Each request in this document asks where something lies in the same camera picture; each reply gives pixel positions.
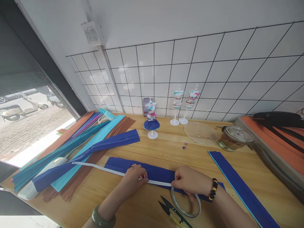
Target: mini mannequin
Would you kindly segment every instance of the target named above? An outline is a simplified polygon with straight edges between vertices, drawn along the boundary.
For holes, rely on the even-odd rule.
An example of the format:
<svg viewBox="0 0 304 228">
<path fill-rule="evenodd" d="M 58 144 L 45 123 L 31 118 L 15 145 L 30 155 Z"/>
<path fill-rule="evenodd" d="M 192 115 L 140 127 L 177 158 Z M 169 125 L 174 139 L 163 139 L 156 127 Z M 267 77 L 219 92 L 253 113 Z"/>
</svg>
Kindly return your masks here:
<svg viewBox="0 0 304 228">
<path fill-rule="evenodd" d="M 181 108 L 181 99 L 184 95 L 184 91 L 182 91 L 181 89 L 181 85 L 179 85 L 178 90 L 174 91 L 174 96 L 175 96 L 175 100 L 173 101 L 173 108 L 175 109 L 175 115 L 174 115 L 174 119 L 170 120 L 170 123 L 172 125 L 179 125 L 178 120 L 176 119 L 176 114 L 177 114 L 177 110 L 180 110 Z"/>
<path fill-rule="evenodd" d="M 195 104 L 194 100 L 200 95 L 200 92 L 197 90 L 197 87 L 198 87 L 198 85 L 196 85 L 194 90 L 189 91 L 189 99 L 186 100 L 186 104 L 185 104 L 186 110 L 193 108 L 193 106 Z M 188 123 L 188 120 L 186 119 L 186 114 L 187 114 L 187 111 L 186 111 L 184 117 L 179 119 L 179 122 L 181 124 Z"/>
<path fill-rule="evenodd" d="M 158 134 L 155 130 L 159 129 L 160 124 L 156 119 L 155 109 L 156 109 L 157 103 L 152 102 L 152 99 L 150 98 L 150 102 L 146 104 L 146 109 L 148 110 L 147 120 L 145 121 L 143 127 L 146 130 L 149 130 L 148 137 L 150 139 L 156 139 Z"/>
</svg>

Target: white tile wall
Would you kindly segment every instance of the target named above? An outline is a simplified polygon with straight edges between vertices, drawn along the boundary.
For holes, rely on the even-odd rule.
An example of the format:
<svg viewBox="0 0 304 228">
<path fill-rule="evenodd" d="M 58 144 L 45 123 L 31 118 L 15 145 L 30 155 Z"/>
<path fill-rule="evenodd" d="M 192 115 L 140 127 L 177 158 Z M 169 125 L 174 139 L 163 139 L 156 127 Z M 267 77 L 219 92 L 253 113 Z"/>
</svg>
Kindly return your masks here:
<svg viewBox="0 0 304 228">
<path fill-rule="evenodd" d="M 112 69 L 113 75 L 118 81 L 127 83 L 124 66 L 119 63 L 117 56 L 120 57 L 122 63 L 120 52 L 119 55 L 117 50 L 111 52 L 111 61 L 113 64 L 115 62 L 116 66 L 120 66 L 119 69 Z M 67 58 L 75 69 L 75 78 L 81 81 L 96 109 L 123 112 L 120 108 L 120 101 L 114 94 L 114 85 L 110 83 L 105 70 L 106 61 L 102 52 L 93 51 L 67 56 Z"/>
<path fill-rule="evenodd" d="M 189 90 L 198 85 L 201 95 L 187 118 L 234 121 L 301 110 L 303 54 L 304 22 L 296 22 L 106 49 L 115 85 L 99 52 L 68 58 L 96 107 L 110 110 L 120 103 L 125 113 L 142 114 L 142 99 L 153 97 L 158 116 L 174 117 L 173 91 L 181 85 L 185 95 L 177 115 L 183 117 Z"/>
</svg>

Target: bracelet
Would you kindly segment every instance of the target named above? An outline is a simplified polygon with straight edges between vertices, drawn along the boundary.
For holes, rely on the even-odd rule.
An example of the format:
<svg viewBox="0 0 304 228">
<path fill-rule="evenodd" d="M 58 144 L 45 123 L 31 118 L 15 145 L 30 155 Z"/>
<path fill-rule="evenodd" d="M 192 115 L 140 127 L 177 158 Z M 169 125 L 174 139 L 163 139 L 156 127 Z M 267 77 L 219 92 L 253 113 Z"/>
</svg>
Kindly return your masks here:
<svg viewBox="0 0 304 228">
<path fill-rule="evenodd" d="M 98 207 L 99 205 L 97 205 L 92 212 L 92 219 L 95 225 L 100 228 L 113 228 L 116 223 L 115 215 L 110 221 L 106 221 L 98 214 L 97 212 Z"/>
<path fill-rule="evenodd" d="M 212 178 L 212 180 L 213 180 L 213 185 L 212 185 L 211 193 L 210 193 L 210 195 L 209 195 L 209 200 L 210 200 L 210 201 L 212 201 L 212 200 L 214 199 L 215 192 L 216 192 L 216 190 L 217 190 L 217 188 L 218 188 L 218 181 L 217 181 L 217 179 Z"/>
</svg>

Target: white paper strip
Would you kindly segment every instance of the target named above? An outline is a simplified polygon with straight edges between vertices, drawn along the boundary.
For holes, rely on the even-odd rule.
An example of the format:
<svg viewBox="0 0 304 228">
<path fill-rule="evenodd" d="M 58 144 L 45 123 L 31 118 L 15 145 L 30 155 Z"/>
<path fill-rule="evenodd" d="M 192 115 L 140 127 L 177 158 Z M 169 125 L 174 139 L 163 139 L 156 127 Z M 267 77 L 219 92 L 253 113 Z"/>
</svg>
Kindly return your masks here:
<svg viewBox="0 0 304 228">
<path fill-rule="evenodd" d="M 72 162 L 72 164 L 84 165 L 84 166 L 92 166 L 92 167 L 94 167 L 94 168 L 97 168 L 97 169 L 106 171 L 106 172 L 108 172 L 108 173 L 113 173 L 113 174 L 116 174 L 116 175 L 119 175 L 119 176 L 124 176 L 124 175 L 125 175 L 125 173 L 117 172 L 117 171 L 115 171 L 115 170 L 108 169 L 108 168 L 104 168 L 104 167 L 101 167 L 101 166 L 99 166 L 99 165 L 95 165 L 95 164 L 91 164 L 91 163 L 85 163 L 85 162 L 74 161 L 74 162 Z M 155 184 L 155 185 L 168 186 L 168 187 L 171 187 L 171 186 L 172 186 L 171 183 L 160 182 L 160 181 L 155 181 L 155 180 L 149 180 L 148 183 L 149 183 L 149 184 Z"/>
</svg>

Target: glass cup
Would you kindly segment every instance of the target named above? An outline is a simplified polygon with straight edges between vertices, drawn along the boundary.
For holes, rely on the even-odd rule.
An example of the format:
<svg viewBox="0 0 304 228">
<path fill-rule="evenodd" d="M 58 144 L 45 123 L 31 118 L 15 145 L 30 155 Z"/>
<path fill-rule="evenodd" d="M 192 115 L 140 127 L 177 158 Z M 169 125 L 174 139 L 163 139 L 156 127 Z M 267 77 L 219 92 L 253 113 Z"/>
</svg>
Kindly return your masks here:
<svg viewBox="0 0 304 228">
<path fill-rule="evenodd" d="M 235 151 L 254 142 L 251 133 L 237 126 L 225 127 L 218 145 L 226 151 Z"/>
</svg>

